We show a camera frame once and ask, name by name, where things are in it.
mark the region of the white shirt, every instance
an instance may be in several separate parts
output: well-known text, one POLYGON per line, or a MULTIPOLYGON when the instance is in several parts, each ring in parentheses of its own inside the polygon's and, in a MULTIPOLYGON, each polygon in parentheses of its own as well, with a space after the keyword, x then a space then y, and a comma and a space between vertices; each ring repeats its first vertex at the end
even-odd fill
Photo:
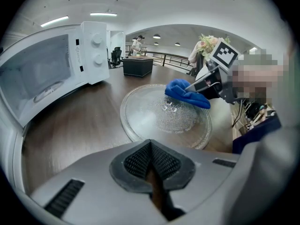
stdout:
MULTIPOLYGON (((135 46, 135 48, 137 48, 137 49, 141 49, 142 44, 141 44, 138 40, 135 40, 135 41, 133 42, 132 46, 135 46)), ((132 56, 136 56, 136 52, 137 52, 137 51, 134 50, 134 49, 132 49, 132 50, 133 50, 132 56)))
POLYGON ((197 66, 197 49, 200 47, 200 43, 201 43, 201 41, 197 42, 191 55, 188 57, 190 65, 192 65, 194 68, 197 66))

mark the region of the vent slot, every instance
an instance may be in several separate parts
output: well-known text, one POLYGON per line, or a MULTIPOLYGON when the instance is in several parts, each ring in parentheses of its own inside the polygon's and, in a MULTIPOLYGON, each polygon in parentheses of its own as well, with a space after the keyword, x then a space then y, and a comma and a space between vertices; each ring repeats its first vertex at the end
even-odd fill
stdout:
POLYGON ((231 167, 231 168, 234 168, 234 166, 236 164, 236 162, 226 161, 226 160, 222 160, 222 159, 219 159, 219 158, 216 158, 212 162, 215 163, 215 164, 221 165, 221 166, 231 167))
POLYGON ((50 212, 52 215, 61 218, 83 186, 84 182, 72 179, 46 205, 45 210, 50 212))

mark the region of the navy blue fabric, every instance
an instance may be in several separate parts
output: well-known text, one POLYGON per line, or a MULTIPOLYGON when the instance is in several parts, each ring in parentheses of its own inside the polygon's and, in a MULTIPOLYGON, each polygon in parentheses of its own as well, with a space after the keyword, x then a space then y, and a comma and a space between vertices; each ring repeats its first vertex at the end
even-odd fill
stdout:
POLYGON ((184 79, 175 79, 170 81, 165 89, 165 94, 178 99, 183 102, 190 103, 192 105, 201 108, 210 108, 210 102, 205 98, 204 95, 197 92, 186 92, 184 89, 191 85, 184 79))
POLYGON ((232 144, 232 153, 241 154, 244 147, 248 143, 258 142, 265 135, 270 132, 276 131, 279 128, 281 128, 281 123, 276 115, 266 119, 262 123, 255 126, 253 129, 249 130, 243 136, 234 139, 232 144))

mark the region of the flower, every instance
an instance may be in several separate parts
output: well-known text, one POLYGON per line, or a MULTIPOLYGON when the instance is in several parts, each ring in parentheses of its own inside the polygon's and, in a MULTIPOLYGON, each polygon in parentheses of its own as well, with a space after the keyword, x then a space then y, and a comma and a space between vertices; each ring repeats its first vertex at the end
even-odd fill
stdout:
POLYGON ((200 43, 200 47, 206 47, 206 42, 204 42, 204 41, 201 41, 201 43, 200 43))
POLYGON ((216 44, 218 43, 218 39, 217 39, 216 37, 211 37, 211 38, 210 38, 210 43, 211 43, 212 45, 216 45, 216 44))

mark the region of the office chair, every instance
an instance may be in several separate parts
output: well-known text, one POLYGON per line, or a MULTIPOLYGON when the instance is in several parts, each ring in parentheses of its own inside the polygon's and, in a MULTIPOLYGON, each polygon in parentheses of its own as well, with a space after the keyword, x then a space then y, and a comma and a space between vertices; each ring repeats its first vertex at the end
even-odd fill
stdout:
POLYGON ((112 62, 111 64, 115 67, 116 65, 120 65, 123 61, 123 57, 121 57, 122 50, 120 47, 115 47, 114 51, 112 52, 112 62))

